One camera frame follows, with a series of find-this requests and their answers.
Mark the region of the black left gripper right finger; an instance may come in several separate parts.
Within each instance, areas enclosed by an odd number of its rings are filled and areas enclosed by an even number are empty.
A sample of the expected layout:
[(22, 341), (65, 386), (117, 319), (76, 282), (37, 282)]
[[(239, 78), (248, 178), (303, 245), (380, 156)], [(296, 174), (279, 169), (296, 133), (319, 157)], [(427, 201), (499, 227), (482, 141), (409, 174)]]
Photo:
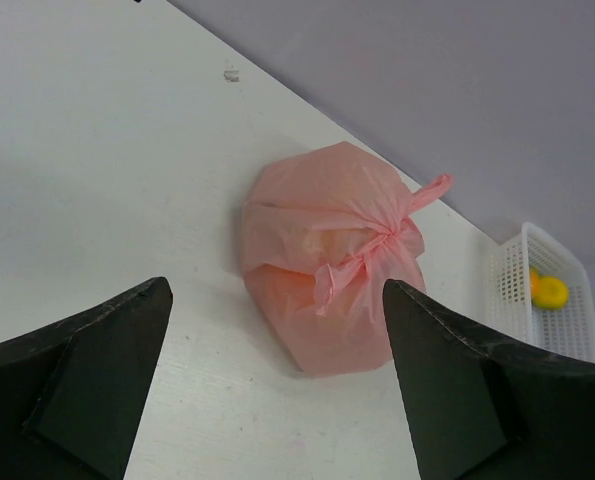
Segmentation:
[(595, 363), (389, 280), (383, 305), (424, 479), (595, 479)]

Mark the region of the pink plastic bag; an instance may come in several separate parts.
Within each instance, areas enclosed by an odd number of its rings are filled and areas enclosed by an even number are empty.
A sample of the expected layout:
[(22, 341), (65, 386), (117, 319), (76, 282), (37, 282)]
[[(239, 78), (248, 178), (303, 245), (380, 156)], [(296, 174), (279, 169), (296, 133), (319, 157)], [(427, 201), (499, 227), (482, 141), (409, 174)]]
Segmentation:
[(393, 166), (348, 142), (262, 169), (242, 208), (241, 272), (302, 372), (358, 373), (391, 360), (384, 284), (424, 289), (412, 216), (452, 183), (444, 174), (411, 190)]

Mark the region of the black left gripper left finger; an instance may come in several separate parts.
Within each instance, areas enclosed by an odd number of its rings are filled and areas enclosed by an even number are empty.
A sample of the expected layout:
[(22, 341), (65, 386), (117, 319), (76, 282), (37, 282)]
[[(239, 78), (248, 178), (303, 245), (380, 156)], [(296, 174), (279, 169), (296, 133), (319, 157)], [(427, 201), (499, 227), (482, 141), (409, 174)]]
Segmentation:
[(164, 277), (0, 343), (0, 479), (124, 477), (172, 310)]

